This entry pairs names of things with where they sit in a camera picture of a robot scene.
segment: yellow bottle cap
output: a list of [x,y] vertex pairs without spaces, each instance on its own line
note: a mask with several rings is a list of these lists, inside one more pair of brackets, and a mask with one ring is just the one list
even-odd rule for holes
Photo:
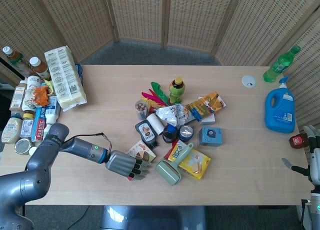
[[24,119],[34,119],[35,116],[32,113],[25,113],[23,114]]
[[182,84],[182,77],[180,77],[180,76],[177,76],[176,78],[175,78],[175,80],[174,80],[174,82],[175,82],[175,84]]

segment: green soda bottle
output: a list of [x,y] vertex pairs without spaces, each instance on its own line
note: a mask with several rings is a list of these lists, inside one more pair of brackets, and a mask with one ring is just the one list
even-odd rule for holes
[[295,55],[298,52],[300,52],[300,47],[295,45],[290,51],[281,54],[269,70],[263,74],[264,81],[269,83],[274,82],[277,76],[282,74],[284,70],[294,62]]
[[177,76],[175,80],[170,83],[170,103],[172,105],[181,103],[185,88],[185,83],[180,76]]

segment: blue can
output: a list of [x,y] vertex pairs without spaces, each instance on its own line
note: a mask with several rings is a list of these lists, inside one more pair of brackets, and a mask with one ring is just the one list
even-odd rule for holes
[[186,143],[194,136],[194,130],[189,125],[182,125],[179,128],[179,139]]

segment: blue detergent bottle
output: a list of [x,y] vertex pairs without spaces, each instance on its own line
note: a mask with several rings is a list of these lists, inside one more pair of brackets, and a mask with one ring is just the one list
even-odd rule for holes
[[269,92],[265,99],[266,127],[284,134],[292,133],[296,126],[295,98],[286,86],[287,80],[287,76],[282,78],[279,88]]

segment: red bottle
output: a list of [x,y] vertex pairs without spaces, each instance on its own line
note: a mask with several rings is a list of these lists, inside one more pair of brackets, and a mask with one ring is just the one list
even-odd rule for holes
[[300,133],[292,136],[289,139],[291,147],[294,149],[302,149],[309,146],[308,135],[306,133]]

